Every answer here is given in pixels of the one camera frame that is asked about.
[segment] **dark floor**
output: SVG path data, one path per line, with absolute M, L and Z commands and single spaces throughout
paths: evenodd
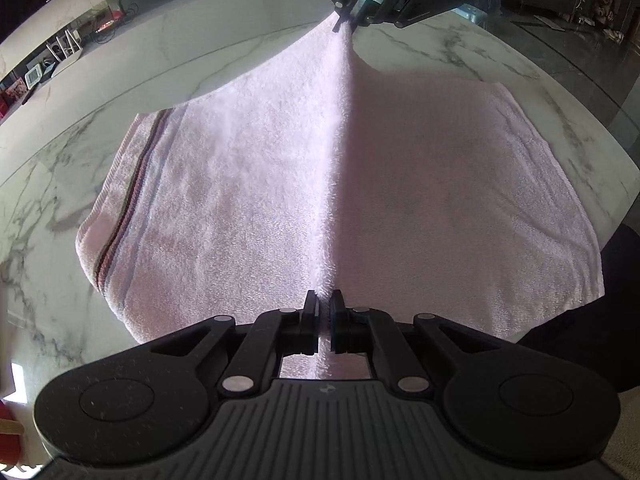
M 564 32 L 532 13 L 503 9 L 489 17 L 486 28 L 571 92 L 640 166 L 640 49 L 615 44 L 588 25 L 554 21 Z M 640 200 L 624 223 L 640 234 Z

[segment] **towel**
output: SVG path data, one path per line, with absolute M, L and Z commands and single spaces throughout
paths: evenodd
M 252 322 L 310 288 L 500 337 L 601 296 L 593 227 L 509 92 L 377 72 L 336 19 L 135 119 L 76 240 L 133 336 Z

